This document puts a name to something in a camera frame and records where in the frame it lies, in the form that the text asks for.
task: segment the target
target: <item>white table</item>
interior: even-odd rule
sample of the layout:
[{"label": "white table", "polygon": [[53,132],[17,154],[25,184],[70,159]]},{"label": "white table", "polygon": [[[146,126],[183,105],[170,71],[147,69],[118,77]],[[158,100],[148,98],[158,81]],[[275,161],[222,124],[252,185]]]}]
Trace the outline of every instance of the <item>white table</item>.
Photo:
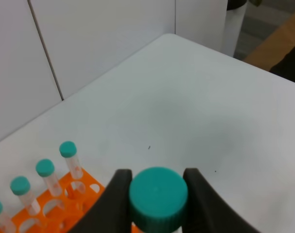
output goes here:
[{"label": "white table", "polygon": [[167,34],[0,142],[0,200],[21,205],[10,180],[73,140],[83,167],[107,185],[133,174],[198,167],[242,217],[265,233],[295,233],[295,83]]}]

